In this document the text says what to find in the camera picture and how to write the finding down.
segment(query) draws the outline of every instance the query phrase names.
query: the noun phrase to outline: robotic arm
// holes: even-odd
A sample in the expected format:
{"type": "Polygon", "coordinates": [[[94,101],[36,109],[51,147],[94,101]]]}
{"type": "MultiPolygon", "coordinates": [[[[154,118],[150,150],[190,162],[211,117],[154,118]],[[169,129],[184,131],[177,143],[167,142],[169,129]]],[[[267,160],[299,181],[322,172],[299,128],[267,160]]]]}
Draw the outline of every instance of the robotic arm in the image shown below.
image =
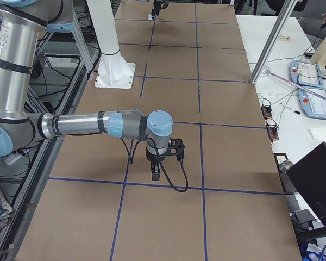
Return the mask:
{"type": "Polygon", "coordinates": [[[156,15],[159,15],[159,11],[161,9],[166,9],[169,5],[168,0],[154,0],[153,1],[153,9],[151,13],[148,15],[149,20],[154,20],[156,15]]]}
{"type": "Polygon", "coordinates": [[[71,0],[0,1],[0,157],[42,139],[108,133],[117,138],[146,141],[152,179],[158,180],[161,162],[166,156],[176,156],[179,162],[184,156],[182,141],[170,139],[173,120],[167,112],[154,111],[148,116],[137,109],[85,115],[24,112],[38,33],[47,26],[57,29],[72,27],[72,10],[71,0]]]}

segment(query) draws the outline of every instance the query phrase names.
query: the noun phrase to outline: brown cardboard table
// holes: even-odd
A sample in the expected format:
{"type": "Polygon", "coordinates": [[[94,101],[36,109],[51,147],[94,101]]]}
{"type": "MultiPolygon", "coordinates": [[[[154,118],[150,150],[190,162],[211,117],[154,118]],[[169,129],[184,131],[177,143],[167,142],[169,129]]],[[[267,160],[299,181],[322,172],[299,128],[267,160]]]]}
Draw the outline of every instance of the brown cardboard table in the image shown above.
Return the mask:
{"type": "Polygon", "coordinates": [[[154,22],[151,8],[122,1],[115,19],[132,88],[89,81],[77,113],[169,112],[190,189],[152,182],[145,144],[129,165],[118,139],[68,136],[16,260],[300,260],[233,7],[171,3],[154,22]]]}

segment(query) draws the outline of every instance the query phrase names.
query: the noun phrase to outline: black monitor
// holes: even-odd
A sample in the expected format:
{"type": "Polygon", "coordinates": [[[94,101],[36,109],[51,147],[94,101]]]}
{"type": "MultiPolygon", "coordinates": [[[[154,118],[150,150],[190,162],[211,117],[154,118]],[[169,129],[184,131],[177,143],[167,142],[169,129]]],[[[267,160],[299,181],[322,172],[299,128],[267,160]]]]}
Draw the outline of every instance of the black monitor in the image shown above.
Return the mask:
{"type": "Polygon", "coordinates": [[[294,164],[287,175],[326,226],[326,143],[321,143],[294,164]]]}

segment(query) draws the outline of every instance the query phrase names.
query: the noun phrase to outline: pen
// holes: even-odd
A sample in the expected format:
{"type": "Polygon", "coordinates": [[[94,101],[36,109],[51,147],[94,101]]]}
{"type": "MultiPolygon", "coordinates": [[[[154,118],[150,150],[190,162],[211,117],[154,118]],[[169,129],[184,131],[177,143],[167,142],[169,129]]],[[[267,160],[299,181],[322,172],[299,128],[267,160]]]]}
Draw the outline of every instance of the pen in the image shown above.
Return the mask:
{"type": "Polygon", "coordinates": [[[292,109],[291,107],[287,106],[286,104],[283,104],[282,102],[280,103],[280,105],[283,106],[283,107],[285,107],[286,109],[288,109],[290,111],[293,111],[294,113],[296,113],[298,115],[300,114],[299,111],[292,109]]]}

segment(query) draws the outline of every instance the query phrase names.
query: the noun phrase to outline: blue grid line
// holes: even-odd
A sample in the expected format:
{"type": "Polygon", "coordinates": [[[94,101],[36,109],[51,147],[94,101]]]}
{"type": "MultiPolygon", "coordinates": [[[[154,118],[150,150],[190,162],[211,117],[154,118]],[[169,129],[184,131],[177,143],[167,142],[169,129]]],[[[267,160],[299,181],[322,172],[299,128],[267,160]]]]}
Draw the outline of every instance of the blue grid line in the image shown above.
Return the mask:
{"type": "Polygon", "coordinates": [[[205,183],[204,183],[204,157],[203,157],[203,133],[202,124],[199,123],[199,139],[200,139],[200,165],[202,171],[202,200],[203,200],[203,227],[204,227],[204,257],[208,261],[208,238],[206,234],[206,207],[205,207],[205,183]]]}
{"type": "Polygon", "coordinates": [[[201,98],[200,98],[200,85],[199,85],[199,81],[198,81],[198,112],[202,112],[202,102],[201,102],[201,98]]]}
{"type": "MultiPolygon", "coordinates": [[[[133,140],[131,140],[131,143],[130,143],[130,149],[129,149],[130,154],[131,154],[132,148],[133,148],[133,140]]],[[[124,176],[123,188],[122,188],[122,193],[121,193],[120,206],[118,208],[118,214],[117,214],[117,220],[116,220],[116,227],[115,227],[115,232],[114,232],[114,238],[112,240],[111,254],[110,254],[110,259],[109,259],[110,261],[112,261],[112,259],[114,257],[114,252],[115,252],[115,244],[116,244],[116,238],[117,238],[117,231],[118,231],[118,225],[120,224],[120,217],[121,217],[121,211],[122,211],[124,191],[126,190],[126,182],[127,182],[128,171],[129,171],[129,163],[130,163],[130,159],[128,158],[127,168],[126,168],[126,175],[124,176]]]]}
{"type": "Polygon", "coordinates": [[[203,122],[196,123],[196,122],[184,122],[184,121],[174,121],[174,123],[186,124],[186,125],[222,126],[222,127],[231,127],[231,128],[266,129],[266,127],[230,125],[230,124],[219,124],[219,123],[203,123],[203,122]]]}
{"type": "Polygon", "coordinates": [[[213,80],[213,79],[199,79],[201,82],[225,82],[225,83],[246,83],[245,80],[213,80]]]}
{"type": "Polygon", "coordinates": [[[197,5],[195,4],[195,23],[196,23],[196,53],[197,53],[197,80],[198,80],[198,112],[202,112],[202,102],[200,100],[199,85],[199,55],[198,55],[198,26],[197,26],[197,5]]]}
{"type": "MultiPolygon", "coordinates": [[[[120,21],[145,21],[145,22],[150,22],[150,20],[146,19],[124,19],[124,18],[115,18],[115,20],[120,20],[120,21]]],[[[163,21],[163,20],[157,20],[159,23],[196,23],[196,22],[183,22],[183,21],[163,21]]],[[[197,22],[201,24],[226,24],[230,26],[238,25],[237,23],[211,23],[211,22],[197,22]]]]}
{"type": "Polygon", "coordinates": [[[143,72],[143,80],[142,80],[142,84],[141,84],[140,98],[142,98],[142,94],[143,94],[143,87],[145,85],[146,71],[147,71],[147,63],[145,65],[145,71],[143,72]]]}
{"type": "MultiPolygon", "coordinates": [[[[134,45],[134,46],[150,46],[144,43],[119,43],[120,45],[134,45]]],[[[158,47],[178,47],[178,48],[196,48],[195,46],[178,46],[178,45],[151,45],[151,46],[158,46],[158,47]]]]}
{"type": "MultiPolygon", "coordinates": [[[[54,181],[75,181],[75,182],[91,182],[91,183],[107,183],[107,184],[117,184],[123,185],[124,182],[121,181],[100,181],[97,179],[82,179],[82,178],[58,178],[50,177],[48,178],[54,181]]],[[[135,183],[135,182],[126,182],[126,185],[138,186],[138,187],[156,187],[156,188],[171,188],[170,185],[162,184],[149,184],[149,183],[135,183]]],[[[183,186],[176,186],[179,189],[184,189],[183,186]]],[[[200,187],[189,187],[192,190],[203,190],[200,187]]],[[[218,192],[230,192],[230,193],[244,193],[244,194],[260,194],[260,195],[273,195],[273,196],[285,196],[284,193],[279,192],[265,192],[265,191],[254,191],[254,190],[237,190],[237,189],[217,189],[217,188],[204,188],[205,191],[218,191],[218,192]]]]}
{"type": "Polygon", "coordinates": [[[162,21],[162,20],[157,20],[157,22],[163,22],[163,23],[195,23],[195,22],[183,22],[183,21],[162,21]]]}
{"type": "Polygon", "coordinates": [[[198,56],[197,4],[195,4],[195,18],[196,18],[197,79],[198,79],[198,81],[199,81],[199,56],[198,56]]]}
{"type": "Polygon", "coordinates": [[[154,31],[154,24],[156,22],[156,19],[153,20],[153,25],[152,25],[152,32],[151,32],[151,39],[150,39],[150,45],[148,46],[148,50],[151,50],[151,44],[152,44],[152,38],[153,38],[153,31],[154,31]]]}
{"type": "Polygon", "coordinates": [[[237,26],[238,25],[237,23],[211,23],[211,22],[198,22],[198,23],[201,23],[201,24],[226,24],[229,26],[237,26]]]}
{"type": "MultiPolygon", "coordinates": [[[[143,78],[143,76],[134,76],[134,78],[143,78]]],[[[145,76],[145,78],[165,79],[165,80],[194,80],[197,82],[246,83],[245,80],[189,79],[189,78],[171,78],[171,77],[159,77],[159,76],[145,76]]]]}
{"type": "Polygon", "coordinates": [[[59,177],[49,177],[53,181],[77,181],[77,182],[92,182],[92,183],[108,183],[108,184],[118,184],[123,185],[120,181],[100,181],[98,179],[83,179],[83,178],[59,178],[59,177]]]}
{"type": "Polygon", "coordinates": [[[285,196],[285,193],[279,193],[279,192],[264,192],[264,191],[251,191],[251,190],[236,190],[236,189],[213,189],[213,188],[204,188],[204,190],[205,191],[218,191],[218,192],[244,193],[244,194],[285,196]]]}
{"type": "Polygon", "coordinates": [[[241,51],[245,51],[244,48],[221,48],[222,50],[241,50],[241,51]]]}
{"type": "Polygon", "coordinates": [[[259,126],[242,126],[242,125],[218,124],[218,123],[202,123],[202,125],[222,126],[222,127],[231,127],[231,128],[266,129],[266,127],[259,127],[259,126]]]}

